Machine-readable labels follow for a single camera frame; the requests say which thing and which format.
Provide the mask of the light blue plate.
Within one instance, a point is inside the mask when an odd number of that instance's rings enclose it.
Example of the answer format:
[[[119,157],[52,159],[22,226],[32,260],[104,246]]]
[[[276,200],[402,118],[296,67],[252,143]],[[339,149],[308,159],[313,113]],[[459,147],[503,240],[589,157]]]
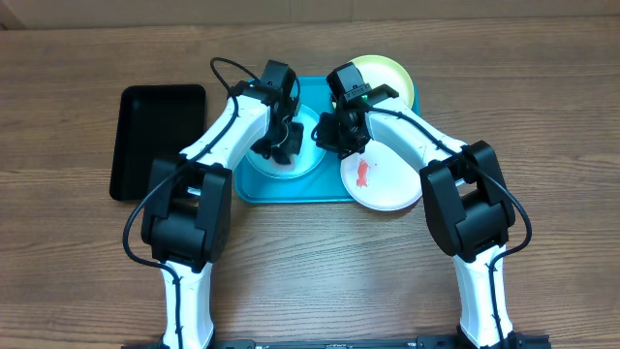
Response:
[[[246,154],[246,159],[252,167],[259,173],[276,179],[293,179],[303,175],[307,175],[314,170],[323,160],[326,151],[316,147],[315,142],[311,138],[311,133],[317,126],[319,116],[307,106],[302,105],[299,113],[294,117],[294,122],[303,125],[303,137],[299,154],[292,154],[290,160],[294,160],[295,169],[291,176],[280,176],[274,172],[272,165],[273,159],[265,160],[260,154],[250,150]]]

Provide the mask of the white plate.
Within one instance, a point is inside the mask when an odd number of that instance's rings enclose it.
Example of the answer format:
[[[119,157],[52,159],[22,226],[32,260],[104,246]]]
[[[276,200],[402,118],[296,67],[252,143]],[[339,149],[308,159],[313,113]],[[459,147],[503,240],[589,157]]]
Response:
[[[363,153],[343,159],[340,174],[347,192],[359,204],[396,211],[422,196],[419,174],[386,145],[371,141]]]

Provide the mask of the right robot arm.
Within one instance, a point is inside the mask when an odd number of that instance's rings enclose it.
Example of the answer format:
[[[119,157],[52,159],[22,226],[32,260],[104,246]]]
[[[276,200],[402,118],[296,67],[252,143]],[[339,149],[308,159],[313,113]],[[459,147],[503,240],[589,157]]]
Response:
[[[335,111],[321,115],[311,138],[339,159],[377,141],[418,173],[429,232],[455,265],[460,332],[476,348],[507,347],[512,322],[501,255],[515,214],[493,148],[443,134],[385,84],[338,95]]]

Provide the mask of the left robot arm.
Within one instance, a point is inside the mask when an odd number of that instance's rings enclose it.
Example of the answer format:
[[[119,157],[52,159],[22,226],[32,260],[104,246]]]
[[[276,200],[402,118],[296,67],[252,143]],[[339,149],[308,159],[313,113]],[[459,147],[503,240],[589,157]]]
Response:
[[[292,78],[242,81],[230,92],[214,124],[172,161],[157,159],[143,214],[147,265],[161,271],[167,326],[161,348],[206,348],[214,335],[209,310],[210,278],[231,228],[233,172],[249,152],[280,166],[300,154],[303,127],[300,83]]]

